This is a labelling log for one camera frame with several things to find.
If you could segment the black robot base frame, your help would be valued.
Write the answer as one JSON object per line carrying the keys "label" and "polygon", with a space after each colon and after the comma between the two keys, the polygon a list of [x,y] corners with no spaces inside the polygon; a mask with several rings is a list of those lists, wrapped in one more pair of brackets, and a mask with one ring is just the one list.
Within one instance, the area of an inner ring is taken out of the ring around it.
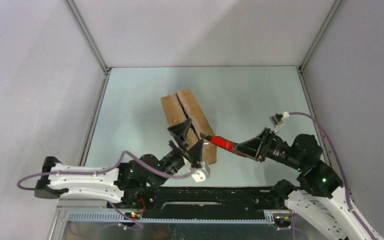
{"label": "black robot base frame", "polygon": [[86,220],[143,223],[268,223],[289,227],[296,215],[327,219],[329,214],[299,187],[282,180],[274,187],[160,187],[129,193],[107,203],[108,212]]}

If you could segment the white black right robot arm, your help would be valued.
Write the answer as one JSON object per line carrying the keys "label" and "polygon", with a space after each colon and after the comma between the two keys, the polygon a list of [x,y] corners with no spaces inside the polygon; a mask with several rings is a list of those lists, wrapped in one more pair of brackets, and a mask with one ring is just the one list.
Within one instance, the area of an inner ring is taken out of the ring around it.
{"label": "white black right robot arm", "polygon": [[288,145],[274,131],[265,128],[258,136],[236,143],[231,149],[256,162],[271,159],[298,171],[296,180],[301,189],[324,205],[329,213],[312,204],[285,179],[270,190],[270,201],[275,208],[287,207],[330,240],[384,239],[351,201],[345,180],[321,160],[323,150],[314,135],[299,134],[292,145]]}

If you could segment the brown cardboard express box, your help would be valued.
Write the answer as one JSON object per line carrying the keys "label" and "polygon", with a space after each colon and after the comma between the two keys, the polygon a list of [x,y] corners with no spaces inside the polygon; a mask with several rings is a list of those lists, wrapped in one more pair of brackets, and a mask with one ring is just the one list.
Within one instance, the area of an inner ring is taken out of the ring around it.
{"label": "brown cardboard express box", "polygon": [[185,139],[187,149],[201,139],[201,133],[209,136],[215,135],[191,89],[177,90],[175,93],[161,97],[160,100],[170,127],[191,119],[191,126]]}

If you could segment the red black utility knife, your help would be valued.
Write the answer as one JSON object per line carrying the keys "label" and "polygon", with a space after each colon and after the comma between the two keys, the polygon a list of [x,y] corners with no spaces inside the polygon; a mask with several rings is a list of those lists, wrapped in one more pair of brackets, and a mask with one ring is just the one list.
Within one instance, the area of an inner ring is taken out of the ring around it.
{"label": "red black utility knife", "polygon": [[202,139],[205,139],[207,140],[208,142],[210,142],[211,144],[221,148],[221,149],[224,149],[230,153],[233,153],[233,154],[236,154],[238,156],[242,156],[244,157],[245,155],[237,150],[234,149],[234,147],[238,144],[236,142],[233,142],[233,141],[230,141],[230,140],[227,140],[221,136],[213,136],[213,135],[208,135],[208,134],[205,134],[205,133],[200,133],[200,137]]}

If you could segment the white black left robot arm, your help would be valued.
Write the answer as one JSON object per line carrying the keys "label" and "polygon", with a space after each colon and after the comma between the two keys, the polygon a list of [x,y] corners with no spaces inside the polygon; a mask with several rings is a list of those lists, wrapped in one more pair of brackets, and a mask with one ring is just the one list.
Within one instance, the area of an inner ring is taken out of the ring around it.
{"label": "white black left robot arm", "polygon": [[[152,154],[141,157],[123,151],[121,159],[110,167],[84,167],[63,164],[54,156],[47,156],[42,172],[34,187],[34,196],[40,199],[59,199],[71,196],[102,199],[133,208],[138,202],[138,192],[158,188],[167,180],[193,178],[197,183],[210,176],[208,164],[202,159],[205,141],[194,145],[186,141],[192,126],[191,119],[169,127],[172,136],[170,152],[161,159]],[[124,162],[122,158],[131,157]]]}

